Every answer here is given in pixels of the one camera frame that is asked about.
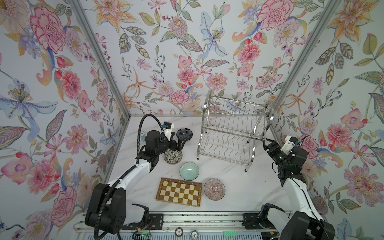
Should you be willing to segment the steel wire dish rack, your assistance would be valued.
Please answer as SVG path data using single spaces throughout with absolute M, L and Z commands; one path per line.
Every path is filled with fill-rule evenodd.
M 203 105 L 197 159 L 219 159 L 245 166 L 248 172 L 258 145 L 267 139 L 273 118 L 269 104 L 225 98 L 209 90 Z

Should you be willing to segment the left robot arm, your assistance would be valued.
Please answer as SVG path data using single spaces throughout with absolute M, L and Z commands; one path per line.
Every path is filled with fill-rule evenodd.
M 94 228 L 94 239 L 101 240 L 107 234 L 119 235 L 126 224 L 128 193 L 159 162 L 159 156 L 168 150 L 182 151 L 193 137 L 190 129 L 149 131 L 145 144 L 139 147 L 137 162 L 120 177 L 108 184 L 97 184 L 92 192 L 85 217 L 85 224 Z

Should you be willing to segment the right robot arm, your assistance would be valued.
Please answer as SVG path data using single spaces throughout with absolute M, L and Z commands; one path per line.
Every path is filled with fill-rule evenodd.
M 287 137 L 282 147 L 276 141 L 269 141 L 263 148 L 278 168 L 277 176 L 288 195 L 293 215 L 289 217 L 282 208 L 266 203 L 257 216 L 259 226 L 275 228 L 281 240 L 333 240 L 335 229 L 316 210 L 301 174 L 309 153 L 295 137 Z

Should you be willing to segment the dark petal pattern bowl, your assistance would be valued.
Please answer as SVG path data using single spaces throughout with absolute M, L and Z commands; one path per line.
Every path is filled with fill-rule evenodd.
M 192 139 L 193 137 L 193 132 L 192 130 L 188 129 L 188 128 L 182 128 L 182 129 L 179 129 L 176 133 L 176 136 L 178 138 L 179 141 L 189 141 Z

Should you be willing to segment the mint green bowl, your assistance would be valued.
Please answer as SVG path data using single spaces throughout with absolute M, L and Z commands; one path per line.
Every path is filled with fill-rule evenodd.
M 185 181 L 195 180 L 200 173 L 199 167 L 192 162 L 184 163 L 180 168 L 180 176 Z

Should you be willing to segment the wooden chessboard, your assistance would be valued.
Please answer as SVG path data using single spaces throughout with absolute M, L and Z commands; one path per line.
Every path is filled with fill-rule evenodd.
M 161 178 L 156 200 L 190 207 L 200 207 L 202 191 L 203 184 L 201 183 Z

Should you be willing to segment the round gauge left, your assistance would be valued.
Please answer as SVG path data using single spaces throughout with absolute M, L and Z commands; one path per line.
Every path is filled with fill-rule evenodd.
M 183 231 L 182 228 L 176 228 L 176 230 L 175 230 L 175 235 L 176 235 L 178 238 L 182 237 L 183 234 L 184 234 L 184 231 Z

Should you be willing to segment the round gauge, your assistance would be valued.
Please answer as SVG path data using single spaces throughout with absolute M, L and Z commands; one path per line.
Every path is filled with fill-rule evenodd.
M 192 231 L 191 235 L 190 235 L 190 238 L 191 238 L 191 240 L 198 240 L 198 238 L 199 238 L 198 231 L 196 231 L 196 230 Z
M 175 235 L 176 235 L 178 238 L 182 237 L 183 234 L 184 234 L 184 231 L 183 231 L 182 228 L 176 228 L 176 230 L 175 230 Z

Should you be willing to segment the round gauge right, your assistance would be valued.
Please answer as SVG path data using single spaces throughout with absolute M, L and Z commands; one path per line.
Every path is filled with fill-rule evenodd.
M 190 238 L 191 238 L 191 240 L 198 240 L 198 238 L 199 238 L 198 231 L 196 231 L 196 230 L 192 231 L 191 235 L 190 235 Z

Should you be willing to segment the green connector block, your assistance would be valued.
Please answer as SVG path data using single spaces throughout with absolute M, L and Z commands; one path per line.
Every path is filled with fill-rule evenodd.
M 236 237 L 237 236 L 236 231 L 224 231 L 223 234 L 225 237 Z

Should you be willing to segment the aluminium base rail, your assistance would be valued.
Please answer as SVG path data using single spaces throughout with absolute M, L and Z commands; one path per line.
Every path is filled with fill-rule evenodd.
M 276 232 L 272 224 L 261 225 L 259 212 L 150 212 L 148 226 L 143 232 L 171 232 L 182 228 L 184 232 L 259 231 Z

